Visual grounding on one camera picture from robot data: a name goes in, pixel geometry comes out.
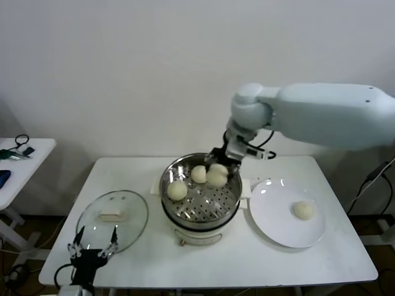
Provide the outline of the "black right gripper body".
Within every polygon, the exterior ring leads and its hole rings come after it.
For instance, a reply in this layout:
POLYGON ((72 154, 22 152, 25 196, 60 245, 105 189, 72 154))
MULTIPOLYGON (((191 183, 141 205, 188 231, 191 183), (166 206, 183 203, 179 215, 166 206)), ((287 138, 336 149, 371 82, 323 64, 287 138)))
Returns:
POLYGON ((241 166, 241 161, 229 158, 225 154, 226 150, 223 148, 213 148, 206 157, 212 159, 212 164, 220 164, 225 167, 239 168, 241 166))

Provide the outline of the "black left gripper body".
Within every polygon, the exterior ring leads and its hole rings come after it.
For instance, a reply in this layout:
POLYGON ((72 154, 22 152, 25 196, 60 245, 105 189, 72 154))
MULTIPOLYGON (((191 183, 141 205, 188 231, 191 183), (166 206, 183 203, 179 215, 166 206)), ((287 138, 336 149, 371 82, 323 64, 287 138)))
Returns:
POLYGON ((96 272, 108 262, 107 256, 99 249, 82 250, 81 255, 73 255, 70 259, 75 268, 72 284, 80 286, 93 285, 96 272))

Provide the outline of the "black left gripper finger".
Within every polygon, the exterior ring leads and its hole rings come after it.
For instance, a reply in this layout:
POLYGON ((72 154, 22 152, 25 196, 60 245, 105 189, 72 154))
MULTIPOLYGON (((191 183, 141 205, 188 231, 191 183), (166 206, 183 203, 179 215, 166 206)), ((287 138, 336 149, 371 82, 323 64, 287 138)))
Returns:
POLYGON ((73 242, 68 244, 67 248, 71 258, 81 257, 82 246, 80 244, 85 227, 83 226, 75 235, 73 242))
POLYGON ((118 236, 117 236, 117 227, 114 226, 112 231, 110 244, 105 249, 102 249, 98 253, 98 257, 112 257, 118 250, 118 236))

